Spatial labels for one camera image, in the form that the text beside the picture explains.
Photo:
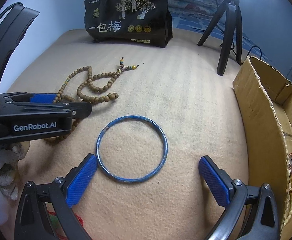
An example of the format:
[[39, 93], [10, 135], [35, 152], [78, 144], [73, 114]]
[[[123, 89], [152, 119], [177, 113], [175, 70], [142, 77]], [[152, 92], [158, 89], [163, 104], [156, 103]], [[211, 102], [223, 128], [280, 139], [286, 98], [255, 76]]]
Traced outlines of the gloved left hand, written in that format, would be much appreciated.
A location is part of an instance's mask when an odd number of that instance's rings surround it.
[[10, 203], [18, 199], [18, 161], [26, 157], [29, 148], [29, 141], [0, 145], [0, 225], [8, 220]]

